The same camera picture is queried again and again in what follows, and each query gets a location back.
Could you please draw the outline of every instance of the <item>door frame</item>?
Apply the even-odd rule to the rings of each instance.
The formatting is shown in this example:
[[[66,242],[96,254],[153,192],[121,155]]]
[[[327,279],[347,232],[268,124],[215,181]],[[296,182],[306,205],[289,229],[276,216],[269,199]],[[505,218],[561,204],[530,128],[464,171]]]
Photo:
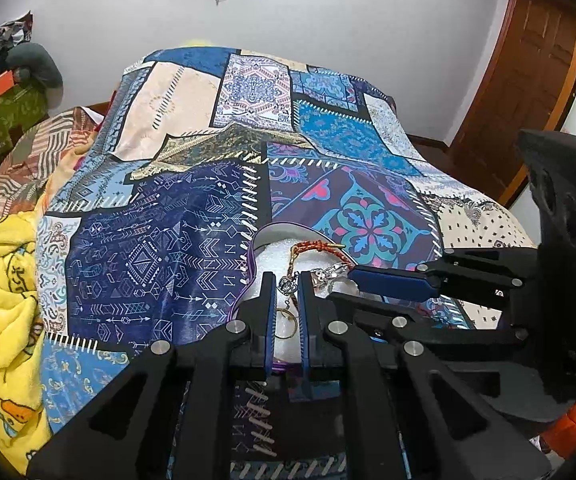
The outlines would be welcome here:
[[[564,85],[561,88],[559,97],[552,108],[552,113],[548,118],[546,126],[543,131],[549,132],[555,130],[557,127],[563,126],[562,123],[565,121],[564,113],[567,116],[569,108],[567,106],[570,99],[574,99],[576,96],[576,40],[574,41],[574,50],[572,51],[572,62],[570,63],[570,69],[567,75],[565,75]],[[523,164],[517,174],[514,176],[512,182],[505,188],[505,191],[499,197],[499,203],[503,206],[508,206],[510,202],[514,202],[519,196],[519,193],[528,183],[528,168]]]

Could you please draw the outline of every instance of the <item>metal screw cap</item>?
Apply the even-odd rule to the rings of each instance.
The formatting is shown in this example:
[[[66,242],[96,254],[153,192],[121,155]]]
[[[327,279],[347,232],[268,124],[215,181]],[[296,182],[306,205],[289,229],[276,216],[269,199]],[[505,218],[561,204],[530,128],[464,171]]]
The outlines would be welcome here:
[[[519,341],[525,341],[530,333],[524,328],[517,328],[517,330],[514,331],[514,335]]]
[[[245,330],[245,322],[241,319],[233,319],[226,323],[226,330],[231,334],[241,334]]]
[[[170,350],[170,343],[165,339],[159,339],[150,345],[150,351],[156,355],[163,355]]]
[[[348,332],[348,326],[343,321],[331,321],[328,324],[328,330],[333,334],[341,335]]]
[[[403,328],[407,325],[407,319],[403,316],[397,316],[392,320],[392,324],[397,328]]]
[[[404,344],[404,351],[412,356],[421,355],[423,353],[423,345],[418,341],[408,341]]]

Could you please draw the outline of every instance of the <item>key ring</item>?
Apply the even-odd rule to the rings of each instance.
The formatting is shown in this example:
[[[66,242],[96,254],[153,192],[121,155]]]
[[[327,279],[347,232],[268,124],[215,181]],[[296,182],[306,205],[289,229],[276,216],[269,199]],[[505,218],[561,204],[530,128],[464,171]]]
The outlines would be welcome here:
[[[294,328],[292,329],[292,333],[289,336],[280,336],[277,335],[276,332],[274,334],[274,336],[277,339],[290,339],[292,336],[294,336],[297,333],[297,318],[295,317],[295,315],[288,310],[287,308],[278,308],[277,312],[280,312],[281,314],[283,314],[284,317],[287,317],[288,319],[290,319],[293,323],[294,323]]]

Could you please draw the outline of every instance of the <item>yellow blanket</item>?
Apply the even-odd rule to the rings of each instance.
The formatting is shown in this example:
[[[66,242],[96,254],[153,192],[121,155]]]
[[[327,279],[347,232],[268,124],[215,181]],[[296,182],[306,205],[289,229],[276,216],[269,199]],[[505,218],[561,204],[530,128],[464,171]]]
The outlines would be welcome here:
[[[0,449],[22,474],[50,437],[40,389],[44,331],[34,284],[35,236],[34,211],[0,220]]]

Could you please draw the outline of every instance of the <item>blue patterned blanket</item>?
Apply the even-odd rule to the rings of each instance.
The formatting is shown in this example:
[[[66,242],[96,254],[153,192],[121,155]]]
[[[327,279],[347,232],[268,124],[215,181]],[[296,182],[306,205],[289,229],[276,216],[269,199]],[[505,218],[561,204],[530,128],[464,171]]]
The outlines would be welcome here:
[[[444,247],[531,244],[503,207],[423,160],[393,99],[364,79],[232,48],[157,51],[125,70],[93,147],[38,227],[52,431],[124,355],[225,322],[252,279],[247,245],[271,221],[315,229],[376,267],[414,269]],[[409,306],[456,328],[493,328],[498,316],[450,298]],[[103,358],[78,360],[90,342]],[[71,359],[82,372],[58,365]],[[268,388],[237,388],[233,478],[344,478],[338,399],[281,404]],[[261,430],[251,403],[274,414]],[[288,414],[307,417],[312,405],[329,412],[327,436],[269,444],[309,440]]]

